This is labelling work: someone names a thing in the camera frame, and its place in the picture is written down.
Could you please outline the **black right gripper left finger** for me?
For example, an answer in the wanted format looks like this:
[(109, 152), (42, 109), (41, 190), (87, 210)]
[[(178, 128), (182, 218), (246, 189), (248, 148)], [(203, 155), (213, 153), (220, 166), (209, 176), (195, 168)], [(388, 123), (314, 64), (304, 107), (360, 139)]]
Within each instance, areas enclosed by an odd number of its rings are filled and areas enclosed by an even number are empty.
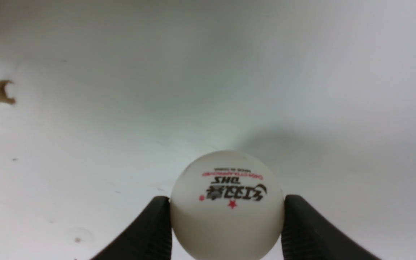
[(117, 238), (93, 260), (170, 260), (172, 226), (170, 201), (155, 196)]

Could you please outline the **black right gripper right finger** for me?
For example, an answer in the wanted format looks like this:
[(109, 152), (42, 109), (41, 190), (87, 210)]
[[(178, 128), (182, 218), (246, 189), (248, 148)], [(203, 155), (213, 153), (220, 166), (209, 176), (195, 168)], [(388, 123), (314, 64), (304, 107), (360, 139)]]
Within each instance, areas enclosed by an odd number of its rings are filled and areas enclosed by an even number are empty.
[(335, 227), (302, 196), (287, 195), (284, 206), (284, 260), (379, 259)]

